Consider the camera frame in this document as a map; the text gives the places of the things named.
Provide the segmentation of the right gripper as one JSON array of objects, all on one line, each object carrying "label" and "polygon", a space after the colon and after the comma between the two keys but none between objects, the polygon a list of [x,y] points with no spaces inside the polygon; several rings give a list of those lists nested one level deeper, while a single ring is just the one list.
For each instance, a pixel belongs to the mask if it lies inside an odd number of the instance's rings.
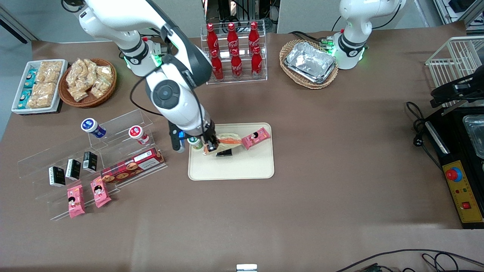
[{"label": "right gripper", "polygon": [[198,122],[197,126],[186,130],[186,134],[192,137],[199,137],[204,134],[205,138],[209,138],[206,142],[206,153],[212,153],[219,147],[219,140],[216,138],[216,124],[214,121]]}]

